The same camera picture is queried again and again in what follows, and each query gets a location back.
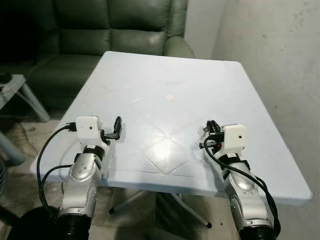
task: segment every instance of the table leg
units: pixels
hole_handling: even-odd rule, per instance
[[[193,210],[191,207],[189,207],[184,201],[182,201],[182,196],[171,193],[171,196],[177,201],[177,203],[183,207],[185,210],[187,210],[192,216],[194,216],[196,219],[198,219],[202,224],[204,224],[208,229],[212,227],[212,224],[205,220],[202,216],[199,215],[195,210]]]
[[[49,114],[26,83],[21,87],[21,91],[23,92],[25,97],[32,103],[31,107],[37,113],[40,120],[42,122],[48,122],[50,120]]]
[[[113,214],[114,212],[118,211],[119,209],[123,208],[124,206],[128,205],[129,203],[133,202],[134,200],[138,199],[141,197],[142,194],[144,194],[145,191],[144,190],[139,190],[136,193],[134,193],[133,195],[131,195],[126,201],[124,201],[123,203],[119,204],[118,206],[114,206],[112,208],[110,208],[109,213]]]
[[[2,132],[0,132],[0,147],[8,155],[12,166],[22,164],[25,161],[23,154],[6,138],[5,135],[3,135]]]

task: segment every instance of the sofa armrest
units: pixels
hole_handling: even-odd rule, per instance
[[[181,36],[173,36],[166,40],[163,55],[167,57],[195,58],[193,51]]]

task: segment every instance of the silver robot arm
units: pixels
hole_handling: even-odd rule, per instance
[[[259,195],[258,186],[248,177],[227,167],[233,167],[256,179],[246,160],[241,160],[245,147],[247,129],[240,124],[225,125],[222,128],[215,121],[208,121],[204,129],[209,132],[209,143],[200,148],[212,148],[216,162],[221,166],[224,189],[230,200],[232,217],[242,240],[275,240],[278,232],[268,216],[267,207]]]
[[[96,116],[78,117],[75,124],[82,153],[75,156],[63,194],[57,221],[61,240],[89,238],[103,161],[110,158],[110,141],[107,139],[119,139],[121,131],[120,117],[117,117],[114,132],[109,134],[100,129]]]

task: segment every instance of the white wall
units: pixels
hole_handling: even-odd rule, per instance
[[[223,13],[225,0],[189,0],[184,38],[196,58],[209,59]]]
[[[242,63],[314,192],[279,206],[279,239],[319,239],[320,1],[226,0],[211,57]]]

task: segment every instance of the table top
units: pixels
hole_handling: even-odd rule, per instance
[[[5,93],[1,93],[0,96],[0,109],[2,109],[6,103],[15,95],[15,93],[22,87],[22,85],[26,82],[26,79],[21,74],[13,74],[12,79],[6,83],[0,83],[0,87],[7,85],[9,90]]]
[[[100,118],[105,132],[112,132],[116,117],[122,117],[120,140],[112,141],[112,159],[104,161],[105,186],[225,196],[220,167],[199,149],[202,128],[215,120],[248,128],[242,159],[264,179],[277,203],[302,205],[312,198],[238,62],[107,51],[58,128],[91,115]],[[59,133],[43,154],[41,174],[72,164],[80,152],[75,132]],[[31,171],[36,172],[35,161]],[[49,180],[61,181],[67,174],[60,169]]]

